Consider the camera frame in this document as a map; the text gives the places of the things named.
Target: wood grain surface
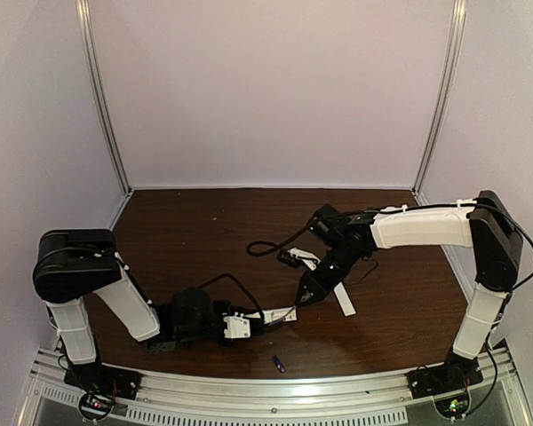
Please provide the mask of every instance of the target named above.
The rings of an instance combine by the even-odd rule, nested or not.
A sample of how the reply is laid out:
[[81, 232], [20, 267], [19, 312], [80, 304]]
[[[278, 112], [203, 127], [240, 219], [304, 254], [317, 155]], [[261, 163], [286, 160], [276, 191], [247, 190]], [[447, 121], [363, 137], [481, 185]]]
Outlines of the wood grain surface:
[[[222, 272], [236, 275], [264, 309], [291, 306], [303, 270], [275, 256], [245, 254], [253, 240], [281, 241], [325, 202], [342, 210], [414, 204], [409, 191], [189, 190], [137, 191], [116, 229], [125, 262], [156, 304]], [[319, 257], [325, 247], [306, 234], [297, 246]], [[234, 348], [200, 341], [192, 349], [146, 353], [96, 297], [87, 309], [102, 359], [111, 364], [184, 375], [231, 378], [326, 377], [376, 373], [444, 359], [466, 301], [440, 247], [379, 251], [379, 268], [348, 288], [357, 314], [346, 318], [337, 301], [298, 311], [298, 322], [273, 327]], [[358, 263], [355, 283], [369, 263]], [[210, 286], [214, 299], [250, 306], [228, 280]], [[286, 367], [281, 374], [271, 360]]]

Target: gray metal panel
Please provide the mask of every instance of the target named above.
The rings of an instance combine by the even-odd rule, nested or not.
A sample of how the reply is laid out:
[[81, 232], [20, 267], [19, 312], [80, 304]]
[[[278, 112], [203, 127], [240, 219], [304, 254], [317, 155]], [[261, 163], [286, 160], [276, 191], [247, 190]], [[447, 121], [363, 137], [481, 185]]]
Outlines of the gray metal panel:
[[457, 63], [460, 57], [460, 49], [462, 47], [462, 39], [464, 38], [465, 15], [466, 0], [455, 0], [448, 47], [446, 50], [446, 59], [444, 61], [444, 70], [442, 72], [441, 87], [438, 92], [438, 99], [436, 100], [436, 107], [434, 108], [433, 120], [428, 132], [426, 148], [423, 153], [420, 166], [418, 167], [417, 178], [413, 187], [413, 192], [416, 195], [419, 195], [423, 188], [426, 173], [428, 171], [430, 161], [433, 158], [436, 141], [440, 135], [442, 122], [448, 107], [450, 89], [452, 88], [454, 76], [456, 75]]
[[76, 5], [79, 25], [81, 27], [81, 35], [83, 37], [85, 58], [87, 59], [87, 66], [91, 77], [93, 97], [95, 99], [95, 105], [97, 106], [97, 112], [99, 113], [100, 127], [103, 130], [105, 141], [107, 142], [108, 153], [113, 163], [113, 167], [115, 168], [116, 177], [121, 187], [121, 191], [124, 194], [128, 194], [131, 191], [131, 187], [128, 183], [126, 172], [124, 171], [121, 155], [118, 152], [113, 125], [108, 113], [107, 98], [105, 97], [105, 91], [103, 89], [99, 62], [97, 61], [97, 52], [95, 50], [95, 40], [92, 33], [89, 0], [76, 0]]

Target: white backdrop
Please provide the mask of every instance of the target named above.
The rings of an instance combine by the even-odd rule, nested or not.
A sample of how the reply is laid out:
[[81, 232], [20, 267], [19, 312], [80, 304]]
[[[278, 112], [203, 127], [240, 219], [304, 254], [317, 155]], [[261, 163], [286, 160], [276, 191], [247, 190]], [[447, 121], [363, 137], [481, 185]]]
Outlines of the white backdrop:
[[131, 185], [411, 187], [452, 5], [91, 2]]
[[[427, 176], [429, 202], [495, 190], [533, 237], [533, 1], [468, 3], [462, 56]], [[533, 256], [525, 248], [522, 273]], [[469, 285], [470, 250], [457, 250]], [[501, 327], [533, 408], [533, 281], [518, 289]]]
[[75, 2], [0, 0], [0, 425], [54, 337], [31, 280], [40, 236], [108, 226], [122, 199]]

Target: metal corner bracket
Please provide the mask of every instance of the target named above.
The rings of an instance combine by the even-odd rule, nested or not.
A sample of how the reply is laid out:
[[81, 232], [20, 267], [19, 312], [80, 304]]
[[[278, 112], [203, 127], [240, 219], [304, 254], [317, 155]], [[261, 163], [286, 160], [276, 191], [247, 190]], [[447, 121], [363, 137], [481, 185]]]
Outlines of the metal corner bracket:
[[85, 51], [85, 58], [87, 60], [87, 67], [89, 68], [89, 76], [91, 78], [92, 93], [99, 113], [100, 127], [103, 130], [105, 141], [107, 142], [107, 149], [115, 168], [116, 178], [123, 194], [128, 194], [131, 187], [124, 171], [123, 161], [118, 151], [116, 144], [115, 132], [110, 121], [108, 113], [107, 97], [103, 89], [103, 82], [100, 75], [99, 61], [97, 59], [97, 52], [95, 50], [95, 41], [92, 33], [91, 14], [89, 10], [89, 0], [76, 0], [77, 16], [79, 18], [79, 26], [81, 28], [81, 36], [83, 38], [83, 46]]
[[450, 90], [456, 75], [460, 49], [464, 38], [466, 16], [466, 0], [454, 0], [454, 10], [452, 13], [452, 23], [450, 25], [448, 46], [446, 49], [446, 59], [444, 60], [444, 70], [442, 71], [441, 86], [434, 107], [433, 120], [428, 131], [426, 147], [423, 153], [420, 166], [418, 167], [417, 178], [413, 186], [413, 193], [419, 195], [425, 183], [426, 173], [433, 158], [434, 148], [442, 129], [444, 115], [448, 108]]

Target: white plastic piece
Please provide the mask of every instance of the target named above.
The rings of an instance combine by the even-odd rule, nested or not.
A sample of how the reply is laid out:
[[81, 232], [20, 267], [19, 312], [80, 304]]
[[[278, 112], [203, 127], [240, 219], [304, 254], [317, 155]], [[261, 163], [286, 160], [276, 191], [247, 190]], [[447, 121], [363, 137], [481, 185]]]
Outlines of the white plastic piece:
[[486, 336], [497, 323], [497, 315], [506, 298], [507, 293], [491, 291], [476, 283], [472, 300], [454, 340], [454, 353], [467, 359], [478, 356]]
[[121, 268], [121, 279], [95, 290], [137, 341], [142, 342], [160, 333], [160, 322]]
[[226, 339], [246, 339], [251, 337], [251, 322], [243, 317], [223, 317], [227, 328], [223, 330]]
[[[278, 308], [278, 309], [265, 309], [263, 313], [265, 314], [265, 324], [277, 321], [282, 317], [284, 317], [282, 322], [291, 322], [291, 321], [298, 320], [296, 309], [291, 308], [291, 307]], [[245, 314], [245, 317], [260, 318], [260, 315], [258, 312], [254, 312], [251, 314]]]
[[[318, 258], [318, 256], [314, 253], [310, 253], [309, 251], [300, 250], [299, 248], [291, 248], [290, 250], [288, 250], [288, 252], [291, 256], [296, 257], [297, 259], [300, 259], [302, 262], [304, 262], [304, 264], [310, 271], [316, 269], [317, 264], [320, 263], [320, 259]], [[349, 298], [349, 295], [347, 294], [346, 287], [344, 286], [343, 282], [340, 282], [334, 288], [334, 295], [336, 295], [336, 299], [338, 299], [339, 307], [344, 313], [344, 316], [349, 317], [351, 315], [356, 314], [354, 304], [352, 304], [352, 300]]]
[[[475, 204], [475, 200], [463, 200], [460, 204]], [[381, 211], [398, 210], [387, 207]], [[466, 215], [474, 207], [450, 207], [406, 210], [393, 215], [377, 214], [370, 226], [371, 234], [379, 249], [399, 246], [452, 245], [471, 248], [472, 232]]]
[[93, 362], [97, 358], [97, 351], [83, 298], [79, 297], [64, 304], [45, 304], [55, 319], [58, 335], [65, 344], [68, 359], [73, 364]]

